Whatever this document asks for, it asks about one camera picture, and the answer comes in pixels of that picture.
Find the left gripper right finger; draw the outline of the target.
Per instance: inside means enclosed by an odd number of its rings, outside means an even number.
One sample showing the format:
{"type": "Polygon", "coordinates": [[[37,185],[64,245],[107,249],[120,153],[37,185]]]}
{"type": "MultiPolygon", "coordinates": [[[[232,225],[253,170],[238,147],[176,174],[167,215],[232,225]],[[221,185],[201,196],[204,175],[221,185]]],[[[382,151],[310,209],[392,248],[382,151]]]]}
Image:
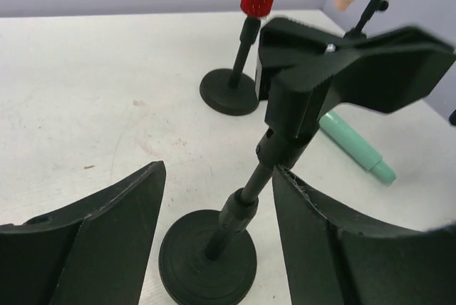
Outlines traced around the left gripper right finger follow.
{"type": "Polygon", "coordinates": [[[362,214],[284,167],[273,173],[293,304],[453,304],[455,226],[419,232],[362,214]]]}

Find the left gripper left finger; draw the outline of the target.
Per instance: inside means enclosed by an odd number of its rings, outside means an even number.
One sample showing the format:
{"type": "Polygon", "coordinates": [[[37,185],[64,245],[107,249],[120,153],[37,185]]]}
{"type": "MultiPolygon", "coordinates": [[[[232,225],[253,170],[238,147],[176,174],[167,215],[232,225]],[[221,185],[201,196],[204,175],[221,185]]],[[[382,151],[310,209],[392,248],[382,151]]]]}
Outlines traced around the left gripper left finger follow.
{"type": "Polygon", "coordinates": [[[1,226],[3,304],[137,304],[165,187],[152,162],[24,224],[1,226]]]}

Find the mint green microphone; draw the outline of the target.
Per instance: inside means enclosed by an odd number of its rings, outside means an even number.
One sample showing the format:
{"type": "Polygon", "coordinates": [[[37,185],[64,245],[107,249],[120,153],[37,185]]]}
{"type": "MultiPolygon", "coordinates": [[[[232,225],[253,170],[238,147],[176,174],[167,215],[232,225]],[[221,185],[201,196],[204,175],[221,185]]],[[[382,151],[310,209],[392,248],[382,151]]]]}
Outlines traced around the mint green microphone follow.
{"type": "Polygon", "coordinates": [[[335,111],[322,116],[319,125],[332,141],[384,185],[396,180],[395,172],[383,160],[383,156],[335,111]]]}

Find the black round-base clip stand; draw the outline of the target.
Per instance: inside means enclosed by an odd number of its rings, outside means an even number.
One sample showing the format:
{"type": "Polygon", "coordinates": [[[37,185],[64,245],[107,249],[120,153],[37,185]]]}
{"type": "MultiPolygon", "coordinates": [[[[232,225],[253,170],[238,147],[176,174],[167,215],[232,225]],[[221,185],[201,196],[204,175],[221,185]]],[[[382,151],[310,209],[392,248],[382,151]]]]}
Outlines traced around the black round-base clip stand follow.
{"type": "Polygon", "coordinates": [[[260,26],[260,19],[246,17],[233,67],[210,71],[199,85],[199,94],[203,101],[218,113],[242,116],[254,112],[258,107],[255,82],[243,73],[243,70],[260,26]]]}

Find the black tripod shock-mount stand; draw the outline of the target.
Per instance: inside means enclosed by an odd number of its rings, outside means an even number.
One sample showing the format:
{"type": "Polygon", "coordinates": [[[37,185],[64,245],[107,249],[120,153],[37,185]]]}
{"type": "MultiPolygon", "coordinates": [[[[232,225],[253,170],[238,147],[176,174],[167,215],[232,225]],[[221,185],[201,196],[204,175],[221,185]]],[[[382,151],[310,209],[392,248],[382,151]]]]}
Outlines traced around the black tripod shock-mount stand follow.
{"type": "Polygon", "coordinates": [[[344,38],[347,39],[359,39],[365,38],[366,35],[363,33],[364,26],[371,20],[372,16],[376,12],[386,11],[389,7],[389,3],[386,0],[370,0],[361,14],[358,23],[349,31],[344,34],[344,38]]]}

